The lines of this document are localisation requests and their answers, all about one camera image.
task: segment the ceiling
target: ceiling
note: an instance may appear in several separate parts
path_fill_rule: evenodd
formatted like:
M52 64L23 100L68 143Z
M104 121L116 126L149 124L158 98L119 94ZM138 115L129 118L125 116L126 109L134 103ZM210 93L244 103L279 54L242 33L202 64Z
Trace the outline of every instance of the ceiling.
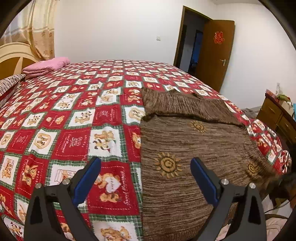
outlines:
M215 4L226 4L226 3L252 3L261 4L258 0L212 0Z

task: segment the sun pattern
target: sun pattern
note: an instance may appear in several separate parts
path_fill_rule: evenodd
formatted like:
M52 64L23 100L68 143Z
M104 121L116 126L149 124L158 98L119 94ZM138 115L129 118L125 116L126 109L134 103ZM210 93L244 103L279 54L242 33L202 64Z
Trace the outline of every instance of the sun pattern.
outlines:
M191 122L191 125L193 127L195 127L201 133L204 133L206 131L205 127L202 125L202 123L200 121L194 120Z
M252 177L255 177L258 175L259 167L256 166L256 164L254 162L250 161L248 163L248 170L247 171Z
M158 154L158 158L154 158L156 163L156 170L161 171L161 175L167 178L171 178L176 176L179 176L178 172L181 172L182 169L180 167L182 164L179 163L181 160L180 158L176 158L175 155L171 155L169 153L160 153Z

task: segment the door handle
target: door handle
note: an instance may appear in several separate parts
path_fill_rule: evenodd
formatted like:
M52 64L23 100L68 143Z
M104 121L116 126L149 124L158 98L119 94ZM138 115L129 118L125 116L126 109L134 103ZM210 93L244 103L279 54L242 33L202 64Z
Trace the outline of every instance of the door handle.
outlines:
M285 123L286 127L290 130L289 126Z
M275 114L275 111L274 111L271 107L268 106L268 108L270 109L270 111L271 111L272 113Z
M222 61L223 62L223 66L225 66L225 63L226 63L226 59L219 59L220 61Z

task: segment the brown blanket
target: brown blanket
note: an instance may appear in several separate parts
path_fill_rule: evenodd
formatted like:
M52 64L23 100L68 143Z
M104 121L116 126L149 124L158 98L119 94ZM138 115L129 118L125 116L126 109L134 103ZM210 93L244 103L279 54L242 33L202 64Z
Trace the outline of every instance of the brown blanket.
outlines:
M145 241L193 238L212 211L190 172L199 157L235 185L262 184L275 172L222 100L142 89Z

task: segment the wooden door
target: wooden door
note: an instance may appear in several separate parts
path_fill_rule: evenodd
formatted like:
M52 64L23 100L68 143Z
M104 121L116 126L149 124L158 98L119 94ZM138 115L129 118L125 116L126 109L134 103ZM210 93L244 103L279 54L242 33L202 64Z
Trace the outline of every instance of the wooden door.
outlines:
M220 91L234 37L234 21L210 20L203 31L195 77Z

